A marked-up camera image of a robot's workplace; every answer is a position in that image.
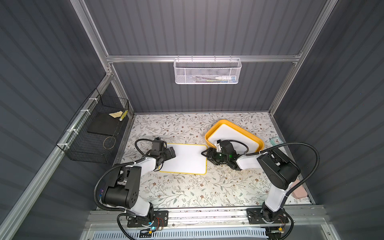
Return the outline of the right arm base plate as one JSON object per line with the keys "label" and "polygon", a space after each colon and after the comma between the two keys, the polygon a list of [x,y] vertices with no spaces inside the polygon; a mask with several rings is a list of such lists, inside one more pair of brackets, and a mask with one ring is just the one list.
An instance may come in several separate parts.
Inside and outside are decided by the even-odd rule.
{"label": "right arm base plate", "polygon": [[282,209],[272,212],[269,209],[249,208],[246,209],[249,224],[287,224],[290,222],[288,216]]}

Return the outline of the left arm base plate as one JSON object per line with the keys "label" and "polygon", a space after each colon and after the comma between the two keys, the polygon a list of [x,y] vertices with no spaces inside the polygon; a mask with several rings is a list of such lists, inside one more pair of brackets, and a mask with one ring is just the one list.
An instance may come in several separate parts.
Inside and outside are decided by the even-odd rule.
{"label": "left arm base plate", "polygon": [[169,219],[169,211],[154,211],[149,212],[145,217],[126,217],[128,221],[128,228],[141,228],[141,227],[167,227]]}

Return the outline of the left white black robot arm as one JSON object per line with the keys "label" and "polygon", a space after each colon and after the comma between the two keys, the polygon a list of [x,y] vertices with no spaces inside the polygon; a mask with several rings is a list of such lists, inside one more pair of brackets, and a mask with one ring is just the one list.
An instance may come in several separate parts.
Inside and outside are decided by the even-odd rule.
{"label": "left white black robot arm", "polygon": [[138,139],[135,148],[142,157],[115,164],[103,173],[94,187],[93,200],[102,210],[122,212],[122,216],[152,222],[155,218],[153,204],[139,196],[141,177],[161,170],[166,161],[176,157],[176,152],[161,138]]}

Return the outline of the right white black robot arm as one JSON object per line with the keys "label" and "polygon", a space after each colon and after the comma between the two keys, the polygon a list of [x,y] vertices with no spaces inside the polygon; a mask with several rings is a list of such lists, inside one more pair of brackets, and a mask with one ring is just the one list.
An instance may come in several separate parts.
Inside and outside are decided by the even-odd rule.
{"label": "right white black robot arm", "polygon": [[[281,147],[291,145],[307,147],[316,157],[313,169],[297,184],[294,182],[301,169],[280,150]],[[201,155],[215,166],[227,165],[236,171],[262,169],[271,182],[271,187],[257,216],[267,224],[272,224],[278,219],[283,220],[284,216],[288,216],[284,206],[289,195],[316,172],[320,165],[320,153],[312,145],[301,142],[282,143],[254,153],[250,153],[249,150],[246,144],[237,140],[218,140],[213,148],[201,152]]]}

